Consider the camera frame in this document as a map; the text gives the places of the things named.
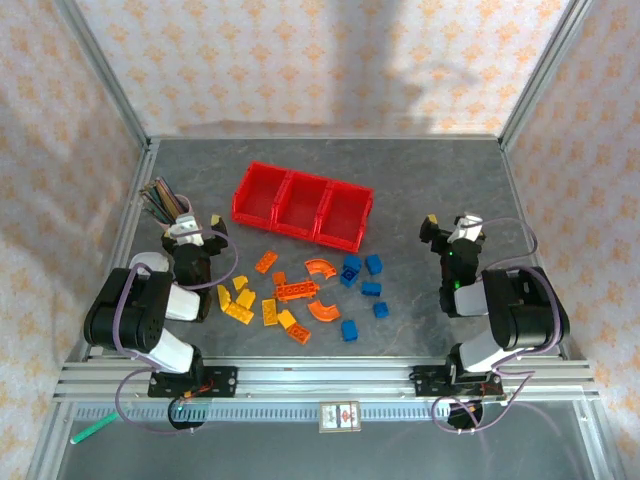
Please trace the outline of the aluminium frame post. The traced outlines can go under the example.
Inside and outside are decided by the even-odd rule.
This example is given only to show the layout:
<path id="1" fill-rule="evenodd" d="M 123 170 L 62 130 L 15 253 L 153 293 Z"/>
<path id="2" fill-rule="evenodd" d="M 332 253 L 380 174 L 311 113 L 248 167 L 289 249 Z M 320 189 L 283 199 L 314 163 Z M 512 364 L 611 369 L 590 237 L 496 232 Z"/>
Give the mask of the aluminium frame post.
<path id="1" fill-rule="evenodd" d="M 128 131 L 132 134 L 139 146 L 146 149 L 150 142 L 149 136 L 146 134 L 138 115 L 134 111 L 77 1 L 53 0 L 53 3 L 76 37 L 84 55 L 94 68 L 111 99 L 115 102 L 116 108 Z"/>
<path id="2" fill-rule="evenodd" d="M 535 110 L 536 104 L 557 72 L 563 57 L 571 47 L 581 29 L 594 0 L 570 0 L 540 59 L 538 60 L 522 94 L 515 104 L 498 143 L 502 152 L 507 152 Z"/>

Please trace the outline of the long orange lego plate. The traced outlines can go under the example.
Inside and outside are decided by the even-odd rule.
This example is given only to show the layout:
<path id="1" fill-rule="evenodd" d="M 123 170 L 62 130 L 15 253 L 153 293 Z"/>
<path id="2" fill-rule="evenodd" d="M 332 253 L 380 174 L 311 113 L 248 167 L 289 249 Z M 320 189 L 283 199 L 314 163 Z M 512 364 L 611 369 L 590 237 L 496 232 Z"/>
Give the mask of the long orange lego plate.
<path id="1" fill-rule="evenodd" d="M 281 302 L 288 302 L 302 298 L 313 298 L 320 287 L 312 280 L 298 283 L 281 284 L 275 289 L 275 298 Z"/>

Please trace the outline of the pink pencil cup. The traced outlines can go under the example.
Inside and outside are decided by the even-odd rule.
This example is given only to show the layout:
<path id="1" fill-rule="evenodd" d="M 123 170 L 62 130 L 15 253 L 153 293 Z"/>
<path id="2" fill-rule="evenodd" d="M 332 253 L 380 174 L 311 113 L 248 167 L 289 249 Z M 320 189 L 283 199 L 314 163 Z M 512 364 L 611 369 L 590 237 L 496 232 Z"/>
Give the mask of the pink pencil cup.
<path id="1" fill-rule="evenodd" d="M 183 195 L 180 195 L 180 194 L 176 194 L 175 196 L 177 197 L 177 199 L 180 201 L 180 203 L 181 203 L 181 204 L 182 204 L 182 206 L 183 206 L 183 211 L 184 211 L 184 213 L 183 213 L 183 214 L 181 214 L 181 215 L 184 215 L 184 214 L 190 214 L 190 213 L 192 212 L 192 207 L 191 207 L 191 204 L 190 204 L 189 199 L 188 199 L 187 197 L 183 196 Z M 173 221 L 168 220 L 167 225 L 173 225 L 173 224 L 175 224 L 175 223 L 176 223 L 177 218 L 176 218 L 176 219 L 174 219 Z"/>

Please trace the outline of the aluminium mounting rail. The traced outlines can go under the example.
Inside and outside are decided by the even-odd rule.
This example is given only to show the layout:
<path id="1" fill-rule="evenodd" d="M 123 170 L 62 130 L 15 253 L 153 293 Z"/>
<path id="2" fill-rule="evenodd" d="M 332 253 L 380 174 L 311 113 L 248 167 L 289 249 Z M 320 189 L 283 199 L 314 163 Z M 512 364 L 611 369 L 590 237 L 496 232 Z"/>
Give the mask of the aluminium mounting rail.
<path id="1" fill-rule="evenodd" d="M 409 401 L 409 380 L 416 365 L 441 365 L 434 357 L 206 357 L 207 366 L 238 368 L 236 396 L 248 401 Z M 96 356 L 64 364 L 53 399 L 57 402 L 107 402 L 141 363 L 116 356 Z M 599 396 L 589 363 L 558 356 L 531 356 L 503 367 L 514 375 L 502 381 L 506 392 L 520 385 L 522 371 L 535 375 L 520 400 L 565 401 Z"/>

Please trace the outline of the small framed card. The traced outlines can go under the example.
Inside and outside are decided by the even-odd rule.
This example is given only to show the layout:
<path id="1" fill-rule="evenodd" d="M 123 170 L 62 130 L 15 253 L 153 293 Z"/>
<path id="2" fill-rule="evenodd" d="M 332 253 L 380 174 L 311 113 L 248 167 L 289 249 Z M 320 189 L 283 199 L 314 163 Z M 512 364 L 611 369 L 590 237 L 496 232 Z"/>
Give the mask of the small framed card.
<path id="1" fill-rule="evenodd" d="M 320 433 L 358 432 L 361 428 L 362 416 L 358 402 L 325 402 L 320 404 Z"/>

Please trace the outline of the aluminium table end rail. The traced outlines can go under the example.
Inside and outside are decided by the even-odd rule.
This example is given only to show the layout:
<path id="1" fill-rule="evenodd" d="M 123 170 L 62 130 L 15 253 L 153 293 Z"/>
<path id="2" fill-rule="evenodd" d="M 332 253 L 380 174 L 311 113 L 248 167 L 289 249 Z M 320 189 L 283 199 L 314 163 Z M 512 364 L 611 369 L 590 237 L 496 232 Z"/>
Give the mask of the aluminium table end rail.
<path id="1" fill-rule="evenodd" d="M 374 136 L 371 134 L 302 134 L 302 135 L 152 135 L 148 137 L 148 144 L 172 140 L 429 140 L 429 141 L 491 141 L 499 142 L 499 138 L 492 134 L 428 134 L 428 135 L 387 135 Z"/>

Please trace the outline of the green marker pen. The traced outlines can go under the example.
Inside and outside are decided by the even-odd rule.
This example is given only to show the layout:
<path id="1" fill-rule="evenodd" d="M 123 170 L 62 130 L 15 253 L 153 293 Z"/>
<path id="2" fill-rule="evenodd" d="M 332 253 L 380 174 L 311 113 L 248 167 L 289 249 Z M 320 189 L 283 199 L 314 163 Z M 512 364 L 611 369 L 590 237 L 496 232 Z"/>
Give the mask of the green marker pen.
<path id="1" fill-rule="evenodd" d="M 116 421 L 119 418 L 120 418 L 120 415 L 117 412 L 110 413 L 109 415 L 107 415 L 104 418 L 100 419 L 96 423 L 92 424 L 91 426 L 85 428 L 84 430 L 82 430 L 79 433 L 77 433 L 76 435 L 74 435 L 70 439 L 70 444 L 71 445 L 77 445 L 77 444 L 85 441 L 87 438 L 89 438 L 90 436 L 94 435 L 95 433 L 97 433 L 98 431 L 102 430 L 103 428 L 105 428 L 106 426 L 110 425 L 111 423 L 113 423 L 114 421 Z"/>

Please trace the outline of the yellow rectangular lego brick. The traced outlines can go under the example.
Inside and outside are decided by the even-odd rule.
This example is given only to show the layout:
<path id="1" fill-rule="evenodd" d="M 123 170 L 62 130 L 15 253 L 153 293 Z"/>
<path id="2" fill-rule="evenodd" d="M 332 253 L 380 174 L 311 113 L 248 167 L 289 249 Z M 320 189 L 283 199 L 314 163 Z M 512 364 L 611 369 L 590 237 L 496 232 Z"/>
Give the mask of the yellow rectangular lego brick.
<path id="1" fill-rule="evenodd" d="M 244 325 L 248 325 L 254 317 L 254 313 L 251 310 L 235 302 L 231 302 L 224 313 Z"/>

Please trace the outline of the orange patterned fabric backdrop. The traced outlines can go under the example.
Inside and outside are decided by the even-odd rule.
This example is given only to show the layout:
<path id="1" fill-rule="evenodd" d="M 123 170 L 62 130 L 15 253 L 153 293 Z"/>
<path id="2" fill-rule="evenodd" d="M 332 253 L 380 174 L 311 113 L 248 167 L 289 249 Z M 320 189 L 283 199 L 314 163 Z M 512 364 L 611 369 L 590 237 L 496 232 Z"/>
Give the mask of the orange patterned fabric backdrop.
<path id="1" fill-rule="evenodd" d="M 502 132 L 570 0 L 80 0 L 146 133 Z M 53 0 L 0 0 L 0 480 L 24 480 L 140 147 Z M 508 155 L 640 480 L 640 0 L 594 0 Z"/>

